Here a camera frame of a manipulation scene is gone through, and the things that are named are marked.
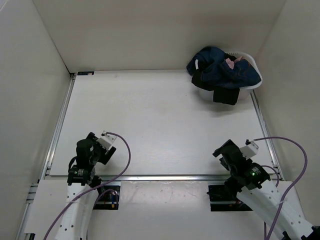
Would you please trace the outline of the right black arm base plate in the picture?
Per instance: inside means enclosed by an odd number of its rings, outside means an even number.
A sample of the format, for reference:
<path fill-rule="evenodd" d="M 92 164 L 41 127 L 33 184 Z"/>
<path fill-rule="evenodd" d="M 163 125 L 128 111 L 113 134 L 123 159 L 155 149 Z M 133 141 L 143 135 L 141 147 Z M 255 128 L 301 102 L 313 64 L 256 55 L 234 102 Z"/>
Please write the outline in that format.
<path fill-rule="evenodd" d="M 209 185 L 207 195 L 211 212 L 251 212 L 252 209 L 229 195 L 223 185 Z"/>

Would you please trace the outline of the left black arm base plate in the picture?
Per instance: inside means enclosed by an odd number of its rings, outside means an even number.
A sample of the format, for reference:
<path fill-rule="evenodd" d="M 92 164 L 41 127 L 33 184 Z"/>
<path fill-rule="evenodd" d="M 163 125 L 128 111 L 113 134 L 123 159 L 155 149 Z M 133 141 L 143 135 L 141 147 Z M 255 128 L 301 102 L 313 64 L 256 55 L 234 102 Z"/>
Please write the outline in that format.
<path fill-rule="evenodd" d="M 94 210 L 118 210 L 120 200 L 120 185 L 105 185 L 98 189 L 98 198 L 96 199 Z"/>

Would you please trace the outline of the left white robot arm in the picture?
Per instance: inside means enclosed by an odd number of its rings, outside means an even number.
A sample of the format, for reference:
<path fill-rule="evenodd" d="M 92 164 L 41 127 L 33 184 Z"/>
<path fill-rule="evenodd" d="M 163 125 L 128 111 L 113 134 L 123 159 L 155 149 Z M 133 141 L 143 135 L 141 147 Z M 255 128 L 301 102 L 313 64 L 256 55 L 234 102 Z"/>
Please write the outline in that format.
<path fill-rule="evenodd" d="M 116 151 L 116 137 L 89 133 L 76 143 L 76 156 L 68 165 L 66 206 L 58 217 L 55 240 L 84 240 L 96 200 L 103 198 L 105 188 L 96 176 L 97 163 L 106 165 Z"/>

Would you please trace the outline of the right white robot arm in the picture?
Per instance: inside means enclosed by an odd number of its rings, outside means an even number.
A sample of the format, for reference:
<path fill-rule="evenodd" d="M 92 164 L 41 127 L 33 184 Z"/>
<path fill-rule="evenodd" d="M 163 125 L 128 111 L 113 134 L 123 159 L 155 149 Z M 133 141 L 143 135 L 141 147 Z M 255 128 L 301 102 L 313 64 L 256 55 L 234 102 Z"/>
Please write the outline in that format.
<path fill-rule="evenodd" d="M 226 197 L 240 200 L 269 226 L 267 240 L 272 234 L 280 240 L 318 240 L 320 228 L 307 221 L 286 200 L 296 181 L 281 193 L 264 167 L 252 161 L 259 151 L 256 142 L 246 140 L 245 146 L 238 147 L 229 139 L 213 152 L 230 173 L 224 183 Z"/>

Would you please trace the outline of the dark blue denim trousers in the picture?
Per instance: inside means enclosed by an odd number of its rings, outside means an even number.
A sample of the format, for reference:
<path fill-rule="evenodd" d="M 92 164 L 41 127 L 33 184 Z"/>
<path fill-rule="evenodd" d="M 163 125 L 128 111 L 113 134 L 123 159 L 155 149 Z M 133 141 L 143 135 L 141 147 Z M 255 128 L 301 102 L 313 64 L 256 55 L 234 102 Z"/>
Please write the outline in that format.
<path fill-rule="evenodd" d="M 206 46 L 194 55 L 186 70 L 191 76 L 200 70 L 203 82 L 226 89 L 253 86 L 260 82 L 259 74 L 246 59 L 236 62 L 234 69 L 230 69 L 225 62 L 227 58 L 236 59 L 218 47 Z"/>

